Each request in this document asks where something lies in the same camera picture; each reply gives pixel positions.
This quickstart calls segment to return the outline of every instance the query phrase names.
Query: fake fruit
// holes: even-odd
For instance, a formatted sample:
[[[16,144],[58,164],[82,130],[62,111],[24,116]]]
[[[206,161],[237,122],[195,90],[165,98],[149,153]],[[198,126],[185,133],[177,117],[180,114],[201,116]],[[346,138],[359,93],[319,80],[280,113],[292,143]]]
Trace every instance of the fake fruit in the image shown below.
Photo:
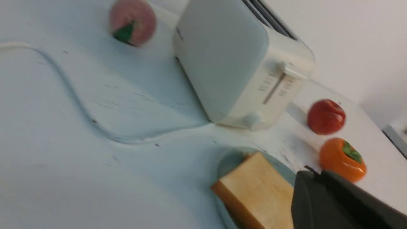
[[[343,127],[345,120],[345,111],[330,99],[317,101],[308,112],[308,126],[319,135],[337,132]]]
[[[319,151],[319,165],[323,170],[332,170],[346,180],[355,183],[366,174],[362,156],[345,140],[327,140]]]
[[[110,11],[110,32],[121,42],[141,46],[157,26],[154,10],[144,0],[118,0]]]

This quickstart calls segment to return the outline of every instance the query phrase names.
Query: toaster slot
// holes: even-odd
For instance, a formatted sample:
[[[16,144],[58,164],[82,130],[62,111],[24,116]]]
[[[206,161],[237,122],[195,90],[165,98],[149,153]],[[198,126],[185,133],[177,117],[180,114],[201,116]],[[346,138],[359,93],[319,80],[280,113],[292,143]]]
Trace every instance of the toaster slot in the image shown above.
[[[249,8],[249,10],[254,14],[254,16],[263,23],[265,26],[273,29],[271,24],[263,17],[263,15],[256,9],[256,7],[250,2],[250,0],[242,0],[243,3]]]
[[[287,28],[284,23],[278,19],[278,16],[274,15],[273,12],[268,9],[268,7],[263,2],[261,2],[261,0],[242,1],[254,14],[254,16],[265,26],[293,40],[298,40],[296,36],[292,32],[290,32],[290,29]]]

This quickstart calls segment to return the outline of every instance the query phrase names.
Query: toaster lever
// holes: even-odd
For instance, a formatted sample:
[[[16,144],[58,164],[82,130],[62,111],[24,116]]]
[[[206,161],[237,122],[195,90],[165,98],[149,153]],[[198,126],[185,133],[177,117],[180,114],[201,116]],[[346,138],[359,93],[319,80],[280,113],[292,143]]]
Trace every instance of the toaster lever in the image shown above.
[[[281,62],[280,67],[286,75],[290,75],[299,80],[307,80],[306,74],[302,73],[300,69],[296,68],[292,63]]]

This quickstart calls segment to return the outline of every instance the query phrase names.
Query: red apple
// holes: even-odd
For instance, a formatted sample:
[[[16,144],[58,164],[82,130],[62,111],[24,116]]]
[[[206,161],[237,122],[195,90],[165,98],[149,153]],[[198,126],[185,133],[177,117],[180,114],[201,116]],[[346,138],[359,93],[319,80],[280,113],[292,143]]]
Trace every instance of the red apple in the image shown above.
[[[343,127],[345,120],[345,111],[330,99],[317,101],[308,112],[308,126],[319,135],[337,132]]]
[[[125,43],[141,46],[154,34],[157,19],[144,0],[118,0],[110,11],[110,32]]]

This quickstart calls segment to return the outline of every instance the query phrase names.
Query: white table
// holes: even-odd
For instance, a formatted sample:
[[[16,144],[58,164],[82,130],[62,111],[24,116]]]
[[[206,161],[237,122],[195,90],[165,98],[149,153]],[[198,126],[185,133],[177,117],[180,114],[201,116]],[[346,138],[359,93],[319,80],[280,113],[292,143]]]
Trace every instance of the white table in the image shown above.
[[[154,7],[144,48],[106,32],[110,0],[4,0],[0,39],[44,47],[99,123],[141,137],[207,122],[172,57],[177,16]],[[261,148],[293,170],[318,167],[329,137],[349,141],[368,173],[358,185],[407,213],[407,160],[352,102],[307,83],[268,131],[210,126],[156,144],[127,146],[92,131],[59,76],[29,50],[0,52],[1,228],[223,228],[209,186],[225,147]],[[343,130],[321,137],[304,124],[317,99],[341,102]]]

